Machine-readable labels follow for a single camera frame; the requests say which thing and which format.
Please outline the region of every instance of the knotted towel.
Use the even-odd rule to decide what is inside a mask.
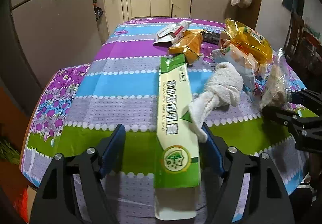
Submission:
[[[219,63],[204,87],[204,92],[189,104],[192,129],[199,142],[207,141],[207,134],[201,129],[205,118],[214,107],[231,104],[236,106],[240,100],[243,78],[229,62]]]

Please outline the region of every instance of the blue stripe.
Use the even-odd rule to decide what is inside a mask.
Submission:
[[[189,72],[192,93],[201,93],[211,72]],[[86,76],[76,96],[158,95],[159,73]]]
[[[121,36],[128,36],[128,35],[143,35],[143,34],[155,34],[160,29],[166,27],[167,25],[157,24],[157,26],[146,26],[146,27],[140,27],[140,26],[123,26],[123,27],[117,27],[115,31],[121,31],[126,30],[128,31],[127,34],[122,34]],[[204,29],[205,27],[203,25],[199,24],[192,24],[189,26],[189,29]],[[215,30],[223,30],[223,28],[219,27],[213,27],[213,28],[207,28],[207,30],[215,31]],[[112,34],[110,38],[118,37],[119,35]]]

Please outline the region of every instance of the table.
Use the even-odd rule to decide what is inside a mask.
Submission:
[[[102,46],[94,62],[57,71],[41,96],[26,132],[21,154],[21,171],[39,186],[54,154],[73,156],[110,136],[118,123],[125,126],[126,143],[123,164],[103,180],[108,199],[120,223],[155,223],[153,173],[156,141],[158,70],[167,47],[153,45],[156,31],[183,19],[137,19],[119,25]],[[220,33],[222,23],[195,20],[190,29],[208,29]],[[201,57],[188,68],[191,91],[197,97],[212,75],[211,50],[217,46],[203,43]],[[305,88],[288,67],[292,90]],[[302,106],[288,105],[303,116],[312,113]],[[250,96],[241,92],[237,107],[213,110],[206,122],[214,135],[224,138],[245,154],[267,152],[273,158],[290,194],[303,179],[307,154],[294,148],[294,138],[285,127],[263,122]],[[78,203],[88,219],[79,176],[75,176]],[[234,221],[242,217],[249,175]],[[201,195],[195,223],[207,216],[207,197],[215,198],[220,183],[209,169],[202,172]]]

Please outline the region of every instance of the clear plastic bag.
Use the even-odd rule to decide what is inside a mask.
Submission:
[[[279,49],[274,64],[266,82],[265,90],[260,101],[260,110],[265,106],[281,107],[291,97],[289,71],[284,52]]]

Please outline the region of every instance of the green stripe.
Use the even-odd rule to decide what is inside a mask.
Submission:
[[[316,116],[308,109],[301,109],[303,117]],[[289,136],[287,128],[274,122],[263,122],[262,118],[232,123],[220,126],[212,126],[210,130],[214,135],[221,136],[228,146],[235,146],[245,154],[254,154],[269,146],[284,140]],[[96,146],[99,141],[112,134],[111,131],[90,130],[82,127],[65,126],[62,135],[55,140],[54,148],[51,147],[49,138],[44,142],[40,134],[30,134],[28,148],[37,148],[39,153],[53,157],[61,152],[65,156],[74,156],[82,153],[88,147]],[[154,156],[157,152],[155,132],[126,132],[126,141],[123,153],[122,171],[126,174],[155,172]]]

